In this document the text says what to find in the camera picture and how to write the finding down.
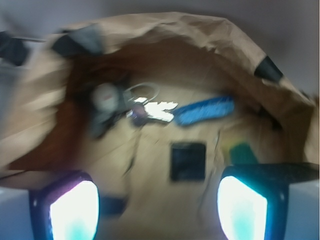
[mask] black card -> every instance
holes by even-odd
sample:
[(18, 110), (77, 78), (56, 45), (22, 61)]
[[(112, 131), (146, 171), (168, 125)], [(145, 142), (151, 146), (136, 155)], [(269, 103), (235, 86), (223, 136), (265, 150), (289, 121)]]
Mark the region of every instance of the black card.
[(177, 142), (171, 145), (172, 181), (203, 181), (206, 178), (206, 145)]

